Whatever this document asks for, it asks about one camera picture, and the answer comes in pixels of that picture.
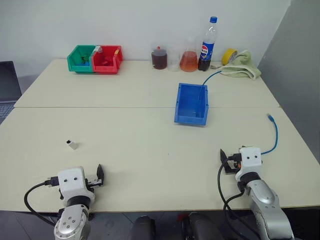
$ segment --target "small white block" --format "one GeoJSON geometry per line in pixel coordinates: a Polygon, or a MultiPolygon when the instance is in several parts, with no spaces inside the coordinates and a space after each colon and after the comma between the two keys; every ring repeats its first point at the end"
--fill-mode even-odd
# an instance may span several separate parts
{"type": "Polygon", "coordinates": [[[68,144],[69,147],[72,148],[73,150],[76,150],[78,147],[78,145],[74,141],[71,141],[71,140],[67,140],[66,144],[68,144]]]}

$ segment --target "beaker with brown liquid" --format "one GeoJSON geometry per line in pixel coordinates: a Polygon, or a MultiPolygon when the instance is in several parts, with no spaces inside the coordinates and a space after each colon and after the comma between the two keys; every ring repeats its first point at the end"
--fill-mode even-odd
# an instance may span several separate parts
{"type": "Polygon", "coordinates": [[[155,69],[165,69],[167,67],[167,50],[158,46],[151,53],[152,66],[155,69]]]}
{"type": "Polygon", "coordinates": [[[195,51],[185,51],[180,61],[180,68],[185,72],[193,72],[198,68],[198,58],[195,51]]]}
{"type": "Polygon", "coordinates": [[[193,72],[198,69],[196,42],[192,37],[186,39],[185,49],[180,60],[180,68],[185,72],[193,72]]]}

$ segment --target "blue cable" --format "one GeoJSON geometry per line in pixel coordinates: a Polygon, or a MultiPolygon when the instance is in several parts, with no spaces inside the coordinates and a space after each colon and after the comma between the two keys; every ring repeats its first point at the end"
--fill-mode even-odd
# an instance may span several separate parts
{"type": "Polygon", "coordinates": [[[275,128],[275,143],[273,148],[271,148],[269,151],[262,152],[261,155],[271,153],[273,150],[275,150],[275,148],[278,145],[278,127],[277,127],[276,121],[270,114],[267,114],[267,116],[268,116],[268,119],[273,123],[275,128]]]}
{"type": "Polygon", "coordinates": [[[204,81],[204,83],[202,84],[202,86],[205,85],[205,83],[209,80],[209,78],[211,78],[212,76],[214,76],[214,75],[216,75],[216,74],[219,74],[219,73],[221,73],[221,71],[217,71],[217,72],[215,72],[214,74],[211,74],[210,76],[208,76],[208,78],[204,81]]]}

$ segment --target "blue bottle cap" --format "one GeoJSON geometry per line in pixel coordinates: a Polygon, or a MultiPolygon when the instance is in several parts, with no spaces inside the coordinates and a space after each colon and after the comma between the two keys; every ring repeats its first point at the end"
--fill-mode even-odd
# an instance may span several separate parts
{"type": "Polygon", "coordinates": [[[217,18],[216,16],[212,16],[212,17],[210,18],[210,23],[215,24],[215,23],[217,22],[217,20],[218,20],[218,18],[217,18]]]}

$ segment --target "brown liquid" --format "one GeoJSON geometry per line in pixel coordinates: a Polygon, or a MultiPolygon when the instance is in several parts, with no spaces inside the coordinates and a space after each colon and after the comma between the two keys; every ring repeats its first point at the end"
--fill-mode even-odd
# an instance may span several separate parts
{"type": "Polygon", "coordinates": [[[180,68],[185,72],[193,72],[197,70],[197,53],[195,51],[185,51],[180,61],[180,68]]]}
{"type": "Polygon", "coordinates": [[[151,53],[152,65],[155,69],[165,69],[167,67],[167,51],[155,49],[151,53]]]}

